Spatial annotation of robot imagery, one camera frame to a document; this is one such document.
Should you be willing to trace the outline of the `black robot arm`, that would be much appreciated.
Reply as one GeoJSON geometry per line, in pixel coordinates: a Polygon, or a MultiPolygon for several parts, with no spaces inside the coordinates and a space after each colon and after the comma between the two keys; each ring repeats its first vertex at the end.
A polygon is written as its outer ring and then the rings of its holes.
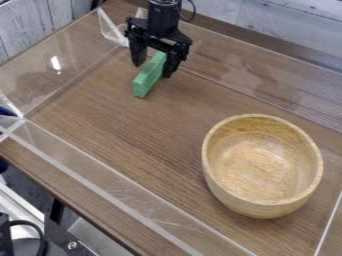
{"type": "Polygon", "coordinates": [[[187,60],[193,39],[181,31],[182,0],[149,0],[147,18],[129,17],[125,36],[131,60],[139,67],[147,59],[147,48],[166,54],[162,77],[170,78],[182,61],[187,60]]]}

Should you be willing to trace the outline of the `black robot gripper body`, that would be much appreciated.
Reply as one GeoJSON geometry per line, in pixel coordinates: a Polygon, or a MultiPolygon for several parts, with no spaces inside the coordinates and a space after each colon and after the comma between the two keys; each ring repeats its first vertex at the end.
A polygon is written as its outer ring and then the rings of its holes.
{"type": "Polygon", "coordinates": [[[169,53],[170,51],[185,51],[189,55],[193,39],[179,30],[178,27],[161,32],[153,31],[149,28],[147,19],[129,17],[126,22],[127,29],[125,36],[129,39],[129,46],[130,38],[138,37],[146,40],[147,48],[151,47],[165,53],[169,53]]]}

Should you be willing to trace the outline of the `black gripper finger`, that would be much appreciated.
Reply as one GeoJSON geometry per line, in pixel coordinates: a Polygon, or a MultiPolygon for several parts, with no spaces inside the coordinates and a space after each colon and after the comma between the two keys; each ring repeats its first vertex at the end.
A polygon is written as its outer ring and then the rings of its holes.
{"type": "Polygon", "coordinates": [[[147,42],[145,39],[138,37],[130,38],[130,52],[133,63],[139,67],[147,58],[147,42]]]}
{"type": "Polygon", "coordinates": [[[170,78],[173,73],[178,70],[179,64],[187,59],[187,53],[185,51],[170,51],[167,53],[167,59],[163,65],[162,77],[170,78]]]}

